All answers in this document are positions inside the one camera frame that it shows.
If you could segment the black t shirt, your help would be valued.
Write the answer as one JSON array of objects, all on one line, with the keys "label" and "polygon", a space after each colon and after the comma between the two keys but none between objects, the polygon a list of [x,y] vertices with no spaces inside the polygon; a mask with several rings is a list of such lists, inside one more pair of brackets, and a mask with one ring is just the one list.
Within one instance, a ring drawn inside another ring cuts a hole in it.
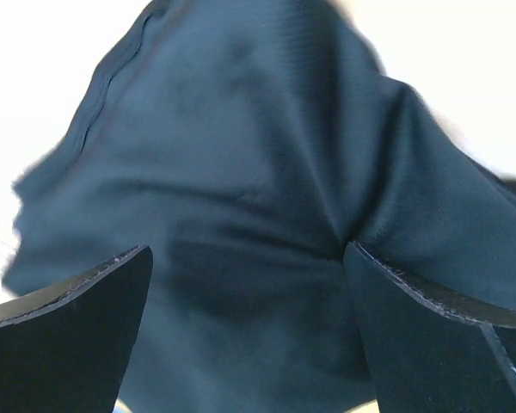
[{"label": "black t shirt", "polygon": [[23,295],[154,255],[135,412],[372,399],[349,247],[516,311],[516,195],[325,1],[154,1],[15,185]]}]

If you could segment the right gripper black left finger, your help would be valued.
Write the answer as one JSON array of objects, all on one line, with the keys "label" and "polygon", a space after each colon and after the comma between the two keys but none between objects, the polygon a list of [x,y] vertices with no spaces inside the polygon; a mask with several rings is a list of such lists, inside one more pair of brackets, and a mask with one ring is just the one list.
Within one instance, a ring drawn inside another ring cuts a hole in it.
[{"label": "right gripper black left finger", "polygon": [[0,412],[113,411],[152,266],[138,246],[0,304]]}]

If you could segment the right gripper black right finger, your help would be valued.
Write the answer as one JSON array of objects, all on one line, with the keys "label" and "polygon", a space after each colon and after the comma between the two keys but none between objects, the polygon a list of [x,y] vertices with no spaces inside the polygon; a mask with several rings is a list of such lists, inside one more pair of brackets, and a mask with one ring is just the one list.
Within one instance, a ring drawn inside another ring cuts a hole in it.
[{"label": "right gripper black right finger", "polygon": [[382,412],[516,412],[516,311],[397,272],[363,247],[344,263]]}]

